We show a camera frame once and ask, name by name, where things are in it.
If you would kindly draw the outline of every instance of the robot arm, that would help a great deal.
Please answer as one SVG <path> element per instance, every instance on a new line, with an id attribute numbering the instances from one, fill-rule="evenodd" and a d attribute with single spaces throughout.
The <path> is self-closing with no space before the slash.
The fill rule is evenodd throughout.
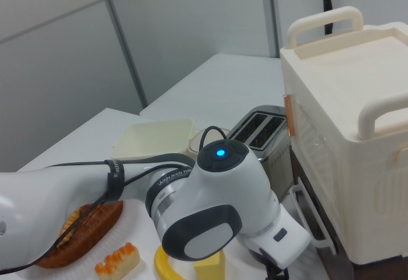
<path id="1" fill-rule="evenodd" d="M 237 236 L 284 269 L 310 242 L 278 203 L 256 156 L 240 142 L 205 146 L 195 165 L 174 154 L 142 162 L 123 162 L 120 200 L 146 204 L 164 250 L 174 258 L 202 260 Z M 108 173 L 111 168 L 101 162 L 0 174 L 0 270 L 44 254 L 67 217 L 108 190 Z"/>

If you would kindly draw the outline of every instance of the carrying handle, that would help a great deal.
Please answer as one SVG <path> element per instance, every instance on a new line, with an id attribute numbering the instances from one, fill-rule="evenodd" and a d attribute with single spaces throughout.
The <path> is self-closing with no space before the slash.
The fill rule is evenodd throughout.
<path id="1" fill-rule="evenodd" d="M 375 120 L 385 113 L 408 108 L 408 92 L 380 96 L 367 103 L 358 116 L 358 137 L 369 140 L 374 136 Z"/>
<path id="2" fill-rule="evenodd" d="M 317 223 L 319 224 L 320 230 L 323 232 L 323 235 L 325 237 L 324 240 L 316 240 L 313 236 L 312 230 L 310 229 L 309 225 L 307 224 L 306 218 L 303 215 L 302 209 L 299 206 L 298 201 L 296 200 L 296 192 L 302 192 L 307 205 L 309 206 L 309 208 L 311 209 L 311 211 L 313 212 L 313 216 L 316 218 Z M 302 225 L 303 227 L 309 232 L 310 236 L 312 237 L 312 245 L 316 248 L 326 248 L 326 247 L 330 247 L 331 251 L 333 254 L 336 254 L 336 248 L 334 246 L 334 243 L 332 241 L 332 238 L 330 237 L 323 221 L 320 218 L 319 212 L 316 210 L 312 199 L 310 198 L 308 192 L 306 191 L 306 188 L 301 180 L 300 177 L 298 177 L 298 184 L 295 184 L 294 186 L 292 186 L 289 190 L 289 193 L 292 197 L 293 203 L 296 207 L 296 211 L 299 214 L 300 220 L 302 221 Z"/>
<path id="3" fill-rule="evenodd" d="M 359 9 L 350 6 L 318 13 L 309 17 L 299 18 L 294 21 L 288 29 L 288 45 L 286 48 L 293 49 L 297 47 L 297 37 L 304 31 L 348 19 L 353 21 L 353 31 L 363 30 L 363 15 Z"/>

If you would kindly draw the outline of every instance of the toaster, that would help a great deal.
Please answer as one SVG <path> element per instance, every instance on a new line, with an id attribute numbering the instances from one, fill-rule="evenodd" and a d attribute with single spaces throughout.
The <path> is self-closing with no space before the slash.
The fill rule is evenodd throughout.
<path id="1" fill-rule="evenodd" d="M 293 184 L 288 124 L 284 107 L 263 105 L 252 109 L 227 134 L 252 149 L 261 162 L 279 200 Z"/>

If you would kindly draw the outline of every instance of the toy bread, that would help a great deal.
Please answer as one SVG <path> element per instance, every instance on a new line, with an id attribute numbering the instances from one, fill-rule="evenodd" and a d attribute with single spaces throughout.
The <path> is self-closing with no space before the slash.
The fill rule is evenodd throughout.
<path id="1" fill-rule="evenodd" d="M 83 214 L 90 206 L 84 205 L 81 207 L 80 214 Z M 53 249 L 37 265 L 46 269 L 54 269 L 75 262 L 90 251 L 108 233 L 119 219 L 122 210 L 122 201 L 98 205 L 74 229 L 68 241 L 58 244 L 57 248 Z M 72 221 L 71 217 L 73 216 L 70 216 L 67 223 Z"/>
<path id="2" fill-rule="evenodd" d="M 77 210 L 75 210 L 75 211 L 69 216 L 69 218 L 68 218 L 68 220 L 66 221 L 66 223 L 65 223 L 65 225 L 64 225 L 64 228 L 62 228 L 61 233 L 59 234 L 59 236 L 61 236 L 61 235 L 69 228 L 69 226 L 71 226 L 71 225 L 74 223 L 74 221 L 76 221 L 76 220 L 79 218 L 79 216 L 80 216 L 80 210 L 81 210 L 80 208 L 77 209 Z M 75 229 L 74 229 L 74 230 L 71 230 L 71 231 L 67 234 L 67 236 L 65 236 L 65 238 L 64 238 L 62 241 L 60 241 L 60 243 L 57 245 L 57 247 L 62 246 L 62 245 L 64 245 L 65 243 L 67 243 L 67 242 L 69 241 L 69 239 L 72 237 L 72 235 L 74 234 L 74 231 L 75 231 Z"/>
<path id="3" fill-rule="evenodd" d="M 105 264 L 98 263 L 95 273 L 99 280 L 119 280 L 138 265 L 139 261 L 139 250 L 132 243 L 126 243 L 113 254 L 106 256 Z"/>

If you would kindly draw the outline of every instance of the white plastic box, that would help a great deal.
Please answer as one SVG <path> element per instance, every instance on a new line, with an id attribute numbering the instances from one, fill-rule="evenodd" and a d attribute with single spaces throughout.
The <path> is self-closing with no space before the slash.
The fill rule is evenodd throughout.
<path id="1" fill-rule="evenodd" d="M 113 159 L 143 159 L 160 154 L 185 154 L 194 136 L 192 119 L 130 125 L 115 142 Z"/>
<path id="2" fill-rule="evenodd" d="M 297 44 L 346 19 L 352 31 Z M 408 254 L 407 44 L 406 24 L 344 7 L 297 20 L 280 52 L 293 150 L 356 264 Z"/>

